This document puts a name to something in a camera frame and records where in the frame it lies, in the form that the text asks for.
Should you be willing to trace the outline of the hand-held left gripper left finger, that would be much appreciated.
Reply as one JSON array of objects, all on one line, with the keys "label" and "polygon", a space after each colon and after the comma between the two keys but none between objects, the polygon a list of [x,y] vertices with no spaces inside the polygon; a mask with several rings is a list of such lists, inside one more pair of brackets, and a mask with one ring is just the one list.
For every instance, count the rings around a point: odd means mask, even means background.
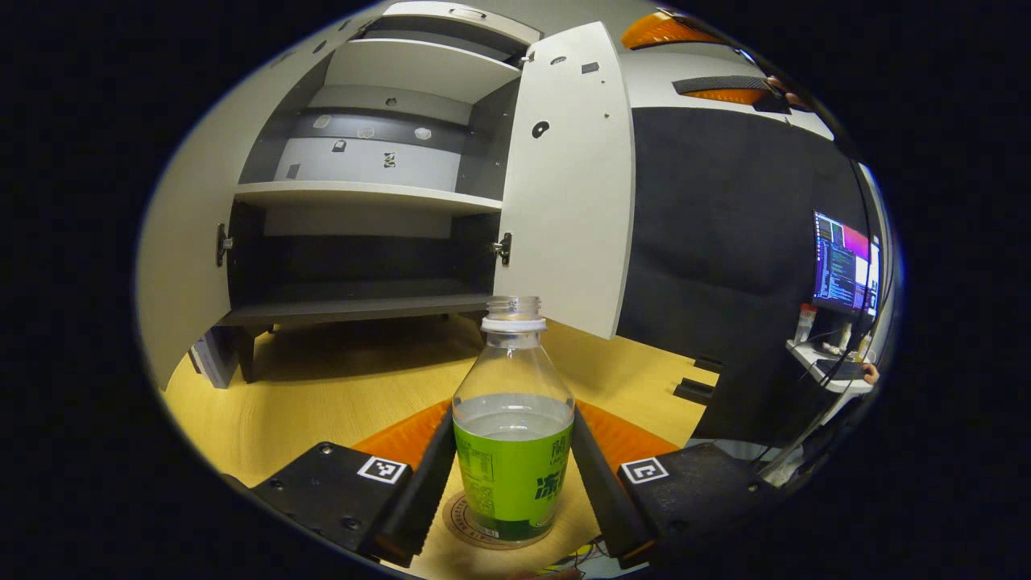
[{"label": "hand-held left gripper left finger", "polygon": [[356,445],[320,441],[263,481],[222,480],[291,524],[376,562],[422,553],[456,455],[452,404],[430,405]]}]

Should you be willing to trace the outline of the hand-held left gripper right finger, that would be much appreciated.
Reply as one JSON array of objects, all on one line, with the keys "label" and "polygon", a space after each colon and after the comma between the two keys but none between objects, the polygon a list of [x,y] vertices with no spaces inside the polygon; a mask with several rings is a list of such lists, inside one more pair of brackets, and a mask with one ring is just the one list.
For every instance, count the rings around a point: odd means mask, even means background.
[{"label": "hand-held left gripper right finger", "polygon": [[684,448],[578,401],[572,454],[597,524],[623,568],[670,569],[776,506],[776,488],[716,445]]}]

